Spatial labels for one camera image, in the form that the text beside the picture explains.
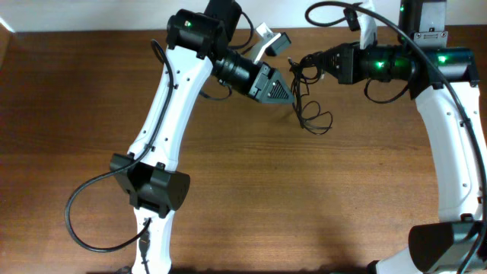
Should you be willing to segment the black USB cable long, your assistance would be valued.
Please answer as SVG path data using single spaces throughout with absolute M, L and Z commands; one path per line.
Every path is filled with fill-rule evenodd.
M 298 118 L 302 129 L 313 135 L 324 135 L 331 130 L 333 115 L 329 111 L 323 112 L 320 103 L 315 100 L 304 101 L 305 97 L 310 96 L 310 86 L 316 84 L 323 76 L 323 66 L 320 59 L 312 54 L 303 57 L 299 62 L 294 62 L 288 58 L 290 65 L 289 71 L 293 74 L 291 82 L 291 92 L 294 95 L 293 111 Z M 313 121 L 323 117 L 329 117 L 329 123 L 325 126 L 313 124 Z

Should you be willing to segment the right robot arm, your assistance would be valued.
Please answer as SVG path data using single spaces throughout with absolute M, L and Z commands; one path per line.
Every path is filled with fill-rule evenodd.
M 444 1 L 403 1 L 396 46 L 377 44 L 371 2 L 344 4 L 358 45 L 330 51 L 342 83 L 405 80 L 424 121 L 438 179 L 436 224 L 416 225 L 405 250 L 370 263 L 370 273 L 466 273 L 486 268 L 486 143 L 479 74 L 471 50 L 447 46 Z

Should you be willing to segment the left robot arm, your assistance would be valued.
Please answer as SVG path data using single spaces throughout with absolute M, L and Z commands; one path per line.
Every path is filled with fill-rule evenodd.
M 262 104 L 294 102 L 279 70 L 261 60 L 288 48 L 288 35 L 259 25 L 259 42 L 245 57 L 229 45 L 242 13 L 235 1 L 211 1 L 202 13 L 181 9 L 168 21 L 165 65 L 151 109 L 127 154 L 110 162 L 111 170 L 127 166 L 115 178 L 142 235 L 130 273 L 168 273 L 172 267 L 173 218 L 190 184 L 189 175 L 177 171 L 180 145 L 206 80 L 214 76 L 229 91 Z

